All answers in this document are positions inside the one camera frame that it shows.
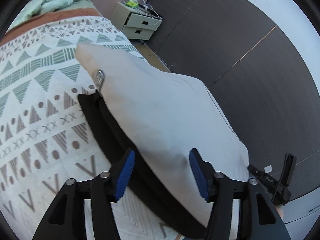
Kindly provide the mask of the person right hand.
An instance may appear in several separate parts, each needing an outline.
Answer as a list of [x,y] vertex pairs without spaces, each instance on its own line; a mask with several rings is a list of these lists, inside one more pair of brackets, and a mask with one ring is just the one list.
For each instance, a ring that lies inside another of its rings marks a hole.
[[284,219],[284,210],[282,205],[277,205],[276,210],[280,216],[280,218],[283,220]]

